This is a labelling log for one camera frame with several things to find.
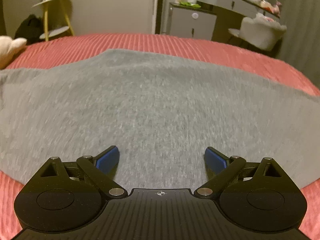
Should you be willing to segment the green cloth on cabinet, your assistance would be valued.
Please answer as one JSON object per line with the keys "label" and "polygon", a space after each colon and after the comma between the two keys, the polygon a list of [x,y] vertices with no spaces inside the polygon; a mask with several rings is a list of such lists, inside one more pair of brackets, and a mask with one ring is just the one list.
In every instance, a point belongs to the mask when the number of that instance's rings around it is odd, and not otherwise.
{"label": "green cloth on cabinet", "polygon": [[180,2],[181,6],[192,7],[192,8],[201,8],[201,6],[197,3],[189,3],[189,2]]}

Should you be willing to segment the grey drawer cabinet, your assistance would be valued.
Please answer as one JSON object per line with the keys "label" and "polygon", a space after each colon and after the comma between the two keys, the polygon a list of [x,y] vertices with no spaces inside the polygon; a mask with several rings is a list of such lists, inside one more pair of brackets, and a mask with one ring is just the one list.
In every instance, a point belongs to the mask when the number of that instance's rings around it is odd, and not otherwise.
{"label": "grey drawer cabinet", "polygon": [[170,3],[167,35],[180,38],[212,40],[217,16],[200,9]]}

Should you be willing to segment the black bag on floor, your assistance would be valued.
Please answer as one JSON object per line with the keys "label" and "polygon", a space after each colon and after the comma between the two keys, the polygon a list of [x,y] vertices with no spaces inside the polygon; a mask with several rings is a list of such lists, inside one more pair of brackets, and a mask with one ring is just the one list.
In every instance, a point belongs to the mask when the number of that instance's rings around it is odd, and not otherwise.
{"label": "black bag on floor", "polygon": [[42,18],[31,14],[20,24],[14,39],[25,38],[27,40],[27,45],[30,45],[39,42],[43,32]]}

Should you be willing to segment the red ribbed bedspread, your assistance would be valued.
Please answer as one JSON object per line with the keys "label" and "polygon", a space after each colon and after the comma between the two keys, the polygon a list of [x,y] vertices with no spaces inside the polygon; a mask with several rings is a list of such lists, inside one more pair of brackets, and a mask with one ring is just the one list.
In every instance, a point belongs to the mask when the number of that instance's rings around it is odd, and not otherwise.
{"label": "red ribbed bedspread", "polygon": [[[107,49],[128,49],[179,56],[238,68],[283,85],[319,96],[319,89],[301,72],[281,60],[246,49],[206,40],[148,34],[92,34],[58,38],[24,48],[5,69],[49,69],[88,59]],[[12,239],[21,231],[14,213],[14,199],[22,184],[1,171],[1,239]],[[308,209],[300,230],[319,239],[319,179],[302,189]]]}

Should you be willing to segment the yellow two-tier side table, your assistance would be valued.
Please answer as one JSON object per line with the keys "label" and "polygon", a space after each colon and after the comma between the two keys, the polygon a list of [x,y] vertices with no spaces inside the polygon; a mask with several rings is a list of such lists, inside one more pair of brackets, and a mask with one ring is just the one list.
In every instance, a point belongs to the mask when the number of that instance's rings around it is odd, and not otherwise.
{"label": "yellow two-tier side table", "polygon": [[41,7],[43,18],[43,34],[40,39],[49,41],[59,36],[74,36],[75,32],[70,19],[70,0],[49,0],[32,5],[32,8]]}

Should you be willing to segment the white door frame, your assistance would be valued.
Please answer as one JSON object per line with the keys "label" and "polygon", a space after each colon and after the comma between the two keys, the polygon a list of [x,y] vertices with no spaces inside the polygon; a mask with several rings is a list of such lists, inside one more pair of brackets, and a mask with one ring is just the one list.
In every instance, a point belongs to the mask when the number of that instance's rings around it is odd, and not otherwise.
{"label": "white door frame", "polygon": [[156,33],[156,18],[157,18],[158,0],[152,0],[152,19],[151,19],[151,33]]}

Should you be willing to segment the grey sweatpants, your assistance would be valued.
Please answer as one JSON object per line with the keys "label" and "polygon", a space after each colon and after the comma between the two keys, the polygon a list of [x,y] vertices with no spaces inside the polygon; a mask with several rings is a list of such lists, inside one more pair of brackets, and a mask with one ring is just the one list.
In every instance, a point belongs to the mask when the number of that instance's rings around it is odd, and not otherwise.
{"label": "grey sweatpants", "polygon": [[51,69],[1,72],[1,170],[26,183],[57,156],[115,145],[115,181],[187,187],[207,180],[212,146],[274,158],[297,184],[319,178],[319,97],[242,70],[161,54],[107,50]]}

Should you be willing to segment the white fluffy chair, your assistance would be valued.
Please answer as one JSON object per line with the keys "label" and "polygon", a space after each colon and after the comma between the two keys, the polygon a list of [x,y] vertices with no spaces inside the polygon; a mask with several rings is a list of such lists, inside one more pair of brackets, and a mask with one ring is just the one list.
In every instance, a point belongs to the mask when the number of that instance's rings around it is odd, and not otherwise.
{"label": "white fluffy chair", "polygon": [[244,17],[240,29],[228,29],[228,33],[232,37],[240,38],[256,48],[267,52],[272,51],[286,31],[286,25],[281,25],[279,22],[261,13],[257,13],[255,18]]}

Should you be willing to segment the cream plush pillow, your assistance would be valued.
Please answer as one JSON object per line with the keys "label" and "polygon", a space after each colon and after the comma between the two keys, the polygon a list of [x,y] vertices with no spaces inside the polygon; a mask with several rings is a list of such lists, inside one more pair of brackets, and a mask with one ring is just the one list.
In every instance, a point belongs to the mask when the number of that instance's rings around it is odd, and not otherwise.
{"label": "cream plush pillow", "polygon": [[13,57],[27,44],[25,38],[12,39],[10,36],[0,36],[0,70],[7,67]]}

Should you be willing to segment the grey vanity desk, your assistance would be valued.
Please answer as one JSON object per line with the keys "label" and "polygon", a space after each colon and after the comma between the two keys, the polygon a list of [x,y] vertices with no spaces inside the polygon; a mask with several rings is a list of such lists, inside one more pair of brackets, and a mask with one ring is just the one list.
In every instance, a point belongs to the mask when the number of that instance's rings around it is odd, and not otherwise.
{"label": "grey vanity desk", "polygon": [[212,41],[226,43],[230,38],[228,29],[239,29],[244,17],[255,18],[257,13],[280,21],[280,18],[248,0],[197,0],[202,9],[217,16]]}

